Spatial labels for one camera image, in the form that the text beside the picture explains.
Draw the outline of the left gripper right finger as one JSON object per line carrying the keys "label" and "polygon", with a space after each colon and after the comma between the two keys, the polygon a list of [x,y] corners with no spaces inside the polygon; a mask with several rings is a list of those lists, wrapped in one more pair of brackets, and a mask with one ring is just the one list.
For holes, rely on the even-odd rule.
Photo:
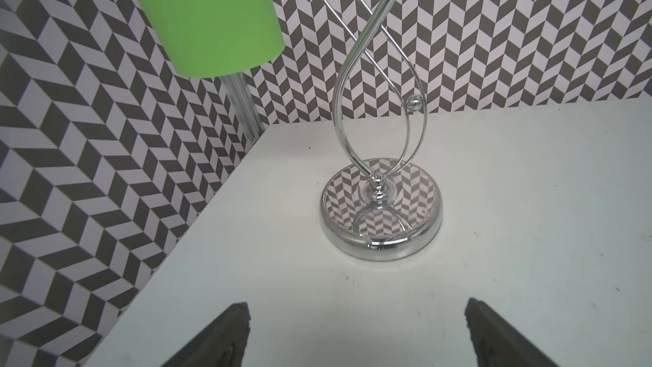
{"label": "left gripper right finger", "polygon": [[470,298],[465,318],[479,366],[557,366],[487,303]]}

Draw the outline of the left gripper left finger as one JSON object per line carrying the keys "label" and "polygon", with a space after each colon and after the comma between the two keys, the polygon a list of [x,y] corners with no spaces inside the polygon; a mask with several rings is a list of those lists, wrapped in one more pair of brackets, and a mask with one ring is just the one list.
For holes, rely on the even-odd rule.
{"label": "left gripper left finger", "polygon": [[250,332],[251,314],[248,304],[234,303],[162,367],[241,366]]}

